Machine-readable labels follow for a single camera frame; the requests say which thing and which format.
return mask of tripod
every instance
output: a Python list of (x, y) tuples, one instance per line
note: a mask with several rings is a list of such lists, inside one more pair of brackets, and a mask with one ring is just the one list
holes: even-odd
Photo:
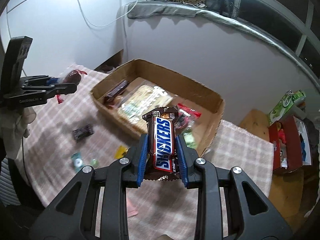
[(213, 8), (219, 6), (219, 14), (222, 15), (225, 7), (227, 7), (228, 17), (231, 17), (231, 10), (230, 10), (230, 3), (229, 0), (216, 0), (212, 5), (209, 7), (209, 10), (212, 11)]

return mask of white wall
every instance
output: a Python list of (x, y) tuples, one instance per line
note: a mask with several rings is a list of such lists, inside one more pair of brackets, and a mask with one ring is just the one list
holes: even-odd
[[(79, 1), (87, 19), (102, 26), (135, 0)], [(122, 21), (94, 27), (84, 20), (77, 0), (10, 0), (7, 10), (0, 17), (4, 49), (10, 35), (33, 38), (24, 63), (27, 75), (57, 76), (73, 62), (94, 69), (124, 48)]]
[(127, 22), (129, 59), (142, 58), (193, 78), (226, 101), (235, 124), (253, 108), (269, 113), (287, 90), (305, 90), (307, 111), (320, 115), (320, 95), (287, 57), (264, 42), (201, 17)]

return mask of brown cardboard tray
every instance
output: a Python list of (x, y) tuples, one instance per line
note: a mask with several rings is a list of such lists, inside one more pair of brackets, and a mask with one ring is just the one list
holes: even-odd
[(203, 155), (216, 135), (224, 111), (225, 102), (218, 93), (177, 72), (142, 59), (132, 60), (121, 65), (100, 81), (91, 90), (90, 94), (100, 112), (136, 139), (139, 139), (141, 132), (133, 129), (129, 123), (119, 118), (116, 110), (103, 105), (103, 96), (121, 80), (130, 82), (126, 89), (128, 92), (132, 91), (143, 80), (151, 81), (176, 95), (171, 102), (172, 105), (182, 103), (201, 112), (201, 117), (192, 129), (198, 143), (196, 150), (199, 156)]

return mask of plaid tablecloth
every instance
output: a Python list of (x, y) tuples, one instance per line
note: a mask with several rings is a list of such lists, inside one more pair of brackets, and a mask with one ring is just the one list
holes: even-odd
[[(80, 152), (85, 164), (95, 157), (100, 167), (110, 165), (120, 145), (136, 143), (93, 104), (89, 91), (106, 75), (86, 68), (88, 73), (67, 101), (58, 105), (55, 98), (43, 106), (34, 107), (36, 120), (30, 124), (30, 136), (24, 139), (25, 166), (32, 187), (47, 206), (75, 172), (70, 157)], [(92, 124), (95, 133), (79, 143), (72, 130)], [(20, 172), (23, 166), (16, 160)], [(221, 121), (211, 148), (204, 156), (215, 166), (230, 169), (240, 166), (268, 196), (272, 178), (273, 146), (230, 122)], [(139, 189), (127, 189), (127, 197), (139, 214), (128, 218), (130, 239), (156, 239), (167, 234), (183, 240), (194, 234), (196, 225), (197, 190), (187, 190), (180, 180), (172, 182), (144, 180)], [(223, 201), (223, 227), (227, 235), (227, 220)], [(96, 234), (100, 225), (97, 223)]]

